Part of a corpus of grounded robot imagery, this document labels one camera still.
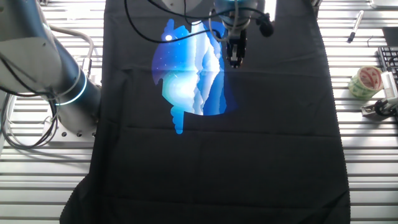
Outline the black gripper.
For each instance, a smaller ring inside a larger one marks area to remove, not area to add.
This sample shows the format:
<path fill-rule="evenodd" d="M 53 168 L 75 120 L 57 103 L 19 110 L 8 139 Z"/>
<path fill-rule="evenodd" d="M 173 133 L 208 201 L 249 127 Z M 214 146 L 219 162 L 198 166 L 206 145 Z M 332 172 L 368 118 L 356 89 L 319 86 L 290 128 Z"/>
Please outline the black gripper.
<path fill-rule="evenodd" d="M 230 38 L 226 43 L 226 52 L 231 67 L 239 68 L 246 53 L 246 29 L 240 32 L 239 37 Z"/>

